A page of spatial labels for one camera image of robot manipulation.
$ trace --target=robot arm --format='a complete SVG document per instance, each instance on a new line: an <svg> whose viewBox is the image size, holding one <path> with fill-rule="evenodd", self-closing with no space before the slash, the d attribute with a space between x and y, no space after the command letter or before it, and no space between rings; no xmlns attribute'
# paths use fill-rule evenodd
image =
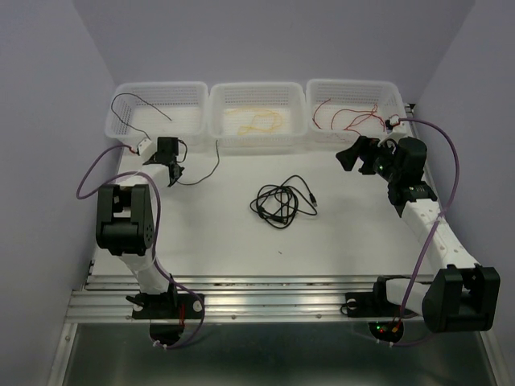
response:
<svg viewBox="0 0 515 386"><path fill-rule="evenodd" d="M146 177L159 190L174 185L183 172L178 153L178 138L158 138L157 146L145 140L138 146L142 167L121 183L98 190L97 244L122 260L138 280L139 294L126 297L134 304L134 319L179 318L180 306L185 309L183 318L202 317L201 304L194 303L204 295L178 294L176 283L155 257L156 197Z"/></svg>
<svg viewBox="0 0 515 386"><path fill-rule="evenodd" d="M363 175L378 174L388 181L389 201L399 216L425 244L436 221L426 257L435 272L432 283L414 283L406 309L424 317L433 332L485 331L492 327L500 278L494 268L482 267L461 245L444 218L436 194L422 181L426 145L403 137L388 147L388 141L359 137L348 150L336 155L342 167L351 171L360 158ZM389 317L398 311L410 280L379 277L372 293L351 293L354 303L349 317Z"/></svg>

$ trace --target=purple wall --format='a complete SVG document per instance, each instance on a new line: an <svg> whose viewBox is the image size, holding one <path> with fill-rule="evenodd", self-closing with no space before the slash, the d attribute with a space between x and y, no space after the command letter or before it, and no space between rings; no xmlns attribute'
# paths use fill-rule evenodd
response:
<svg viewBox="0 0 515 386"><path fill-rule="evenodd" d="M481 0L472 9L435 76L416 116L440 124L458 148L462 176L448 220L463 245L501 274L494 329L515 378L515 2ZM431 129L418 131L430 149L440 195L451 189L451 151Z"/></svg>
<svg viewBox="0 0 515 386"><path fill-rule="evenodd" d="M417 101L472 0L74 0L117 84L390 80Z"/></svg>
<svg viewBox="0 0 515 386"><path fill-rule="evenodd" d="M75 190L108 145L114 83L70 1L4 0L0 9L0 384L34 386L47 383L91 257L96 203L78 203Z"/></svg>

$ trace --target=white tabletop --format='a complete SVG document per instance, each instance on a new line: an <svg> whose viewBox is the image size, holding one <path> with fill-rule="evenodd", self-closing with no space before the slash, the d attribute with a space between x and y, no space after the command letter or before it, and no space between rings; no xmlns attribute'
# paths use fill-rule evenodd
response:
<svg viewBox="0 0 515 386"><path fill-rule="evenodd" d="M220 149L220 166L199 185L161 190L158 256L179 276L339 276L411 274L421 246L398 217L381 177L345 172L335 158L343 146L293 148L287 154ZM140 158L124 154L120 171ZM216 163L214 142L190 151L181 181L205 176ZM304 177L319 215L299 214L284 230L269 226L249 203L267 183ZM304 191L299 181L296 187ZM125 265L96 249L93 275L127 275ZM429 265L421 273L431 273Z"/></svg>

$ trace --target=black wire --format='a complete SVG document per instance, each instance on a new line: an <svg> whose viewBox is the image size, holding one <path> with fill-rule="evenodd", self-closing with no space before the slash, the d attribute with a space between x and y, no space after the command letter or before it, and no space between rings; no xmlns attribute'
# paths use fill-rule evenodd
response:
<svg viewBox="0 0 515 386"><path fill-rule="evenodd" d="M216 142L215 142L215 147L216 147L216 165L215 165L215 167L212 168L211 173L209 173L205 177L199 179L196 183L181 183L180 181L177 181L177 183L179 185L184 185L186 187L190 187L190 186L196 185L198 183L201 183L205 179L208 179L209 177L211 177L212 174L215 172L216 168L218 167L218 165L220 165L220 152L218 151L218 140L216 140Z"/></svg>
<svg viewBox="0 0 515 386"><path fill-rule="evenodd" d="M148 133L147 133L145 130L136 129L134 126L132 126L131 124L129 124L129 122L125 122L125 121L122 119L122 117L120 117L120 116L118 115L118 113L117 113L116 111L114 111L114 108L113 108L113 107L114 107L114 102L115 102L115 100L116 100L118 97L120 97L120 96L122 96L122 95L131 95L132 97L137 97L141 102L146 103L146 104L147 104L147 105L149 105L150 107L152 107L152 108L156 109L157 111L159 111L162 115L164 115L166 118L168 118L168 119L171 121L171 118L170 118L168 115L166 115L165 113L163 113L160 109L158 109L157 107L155 107L153 104L151 104L151 103L149 103L149 102L145 101L145 100L144 100L143 98L141 98L140 96L138 96L138 95L136 95L136 94L133 94L132 92L120 92L119 94L117 94L117 95L113 98L113 101L111 102L111 111L113 112L113 114L114 114L114 115L116 116L116 118L118 118L118 120L119 120L121 123L123 123L125 126L130 127L132 130L139 131L140 133L144 133L148 139L150 139L150 137L149 137Z"/></svg>
<svg viewBox="0 0 515 386"><path fill-rule="evenodd" d="M187 156L187 145L186 145L186 142L183 141L182 139L178 139L177 140L179 143L182 143L183 146L184 146L184 157L182 159L182 161L177 161L177 163L183 163L184 161L186 161L186 156Z"/></svg>
<svg viewBox="0 0 515 386"><path fill-rule="evenodd" d="M309 200L297 189L291 185L286 185L293 178L300 179L309 193ZM299 196L309 205L312 211L303 211L299 209ZM267 211L265 204L268 199L275 199L279 203L279 209L274 212ZM281 185L265 185L257 193L257 197L250 203L250 209L260 218L264 219L268 224L277 229L288 228L293 222L297 213L303 213L308 216L316 216L316 199L311 193L306 181L300 175L292 175L288 177Z"/></svg>

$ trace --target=plastic storage basket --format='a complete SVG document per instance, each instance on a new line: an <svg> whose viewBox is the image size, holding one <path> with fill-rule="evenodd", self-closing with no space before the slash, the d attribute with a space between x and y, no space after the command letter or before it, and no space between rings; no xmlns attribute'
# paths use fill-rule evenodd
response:
<svg viewBox="0 0 515 386"><path fill-rule="evenodd" d="M353 143L359 134L384 138L387 133L381 120L375 117L363 120L367 116L365 112L373 111L374 106L377 106L374 115L384 121L395 114L406 117L397 86L390 82L313 79L307 82L306 95L307 120L311 136L317 142ZM342 109L351 109L355 112L340 111ZM315 112L319 127L313 121ZM359 125L344 130L353 121L358 123L361 120L363 121Z"/></svg>
<svg viewBox="0 0 515 386"><path fill-rule="evenodd" d="M171 121L135 96L116 98L114 111L136 129L145 130L151 139L174 136L188 145L198 144L202 140L208 106L208 86L205 83L127 83L117 88L113 98L124 92L136 94L170 117ZM145 137L144 133L122 123L111 110L105 123L105 135L130 144Z"/></svg>
<svg viewBox="0 0 515 386"><path fill-rule="evenodd" d="M307 132L300 84L217 84L209 99L209 131L221 146L290 146Z"/></svg>

